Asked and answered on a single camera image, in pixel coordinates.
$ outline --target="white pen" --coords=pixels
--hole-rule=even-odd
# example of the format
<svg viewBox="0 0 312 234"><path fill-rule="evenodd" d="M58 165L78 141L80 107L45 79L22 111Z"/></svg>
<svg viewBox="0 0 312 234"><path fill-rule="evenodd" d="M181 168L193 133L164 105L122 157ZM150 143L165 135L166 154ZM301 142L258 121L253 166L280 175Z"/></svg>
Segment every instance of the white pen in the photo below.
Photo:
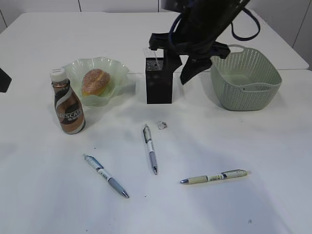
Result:
<svg viewBox="0 0 312 234"><path fill-rule="evenodd" d="M88 162L90 166L92 166L97 173L99 173L106 181L109 183L110 186L113 187L120 195L122 195L125 198L129 198L129 195L124 190L124 188L121 187L120 184L117 183L117 181L111 176L111 174L108 173L107 170L104 169L104 167L92 156L83 154L84 160Z"/></svg>
<svg viewBox="0 0 312 234"><path fill-rule="evenodd" d="M155 175L157 175L157 162L156 162L155 150L154 150L154 145L153 145L153 141L151 137L151 131L150 131L150 128L147 126L147 124L144 126L143 134L145 138L145 143L147 145L148 154L150 156L152 169Z"/></svg>
<svg viewBox="0 0 312 234"><path fill-rule="evenodd" d="M221 179L230 179L230 178L236 178L236 177L242 177L249 175L251 171L244 171L244 170L233 170L233 171L227 171L222 172L220 175L211 175L211 176L199 176L199 177L192 177L188 179L181 180L181 184L197 184L197 183L204 183L204 182L210 182L210 181L216 181Z"/></svg>

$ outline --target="nescafe bottle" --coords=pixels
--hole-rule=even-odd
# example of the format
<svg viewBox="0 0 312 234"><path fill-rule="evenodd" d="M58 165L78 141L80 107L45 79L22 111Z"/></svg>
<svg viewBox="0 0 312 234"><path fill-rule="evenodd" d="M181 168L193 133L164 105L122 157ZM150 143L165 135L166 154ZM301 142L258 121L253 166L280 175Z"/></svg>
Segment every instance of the nescafe bottle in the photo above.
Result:
<svg viewBox="0 0 312 234"><path fill-rule="evenodd" d="M63 68L52 70L50 77L55 93L54 108L59 123L65 133L76 134L86 124L81 102L70 87L70 80Z"/></svg>

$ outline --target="glass bowl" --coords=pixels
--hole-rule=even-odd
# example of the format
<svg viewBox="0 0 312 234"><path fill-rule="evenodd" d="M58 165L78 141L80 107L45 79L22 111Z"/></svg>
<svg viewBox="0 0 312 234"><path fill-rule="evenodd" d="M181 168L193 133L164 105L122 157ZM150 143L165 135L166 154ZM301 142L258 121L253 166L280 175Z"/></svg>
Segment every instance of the glass bowl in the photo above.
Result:
<svg viewBox="0 0 312 234"><path fill-rule="evenodd" d="M115 96L124 93L129 84L127 73L129 69L117 60L106 57L80 58L63 67L71 82L71 86L81 103L86 106L104 106ZM111 81L105 91L100 95L82 96L83 77L92 69L101 69L111 75Z"/></svg>

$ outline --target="bread roll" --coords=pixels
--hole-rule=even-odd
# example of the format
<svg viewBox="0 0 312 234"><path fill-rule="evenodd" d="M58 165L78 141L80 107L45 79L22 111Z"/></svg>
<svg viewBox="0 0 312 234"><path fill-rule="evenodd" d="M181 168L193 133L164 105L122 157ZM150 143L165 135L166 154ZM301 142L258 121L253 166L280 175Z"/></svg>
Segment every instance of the bread roll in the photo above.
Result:
<svg viewBox="0 0 312 234"><path fill-rule="evenodd" d="M111 76L101 69L93 69L89 71L82 81L82 96L100 96L106 89L110 80Z"/></svg>

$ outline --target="basket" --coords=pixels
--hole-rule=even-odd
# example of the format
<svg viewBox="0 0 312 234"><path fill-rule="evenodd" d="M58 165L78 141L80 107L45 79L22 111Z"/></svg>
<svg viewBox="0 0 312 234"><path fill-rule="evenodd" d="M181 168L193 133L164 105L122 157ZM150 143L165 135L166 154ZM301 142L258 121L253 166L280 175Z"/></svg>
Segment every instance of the basket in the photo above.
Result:
<svg viewBox="0 0 312 234"><path fill-rule="evenodd" d="M282 78L258 50L241 45L226 59L212 57L211 77L221 104L232 111L256 111L266 107L277 93Z"/></svg>

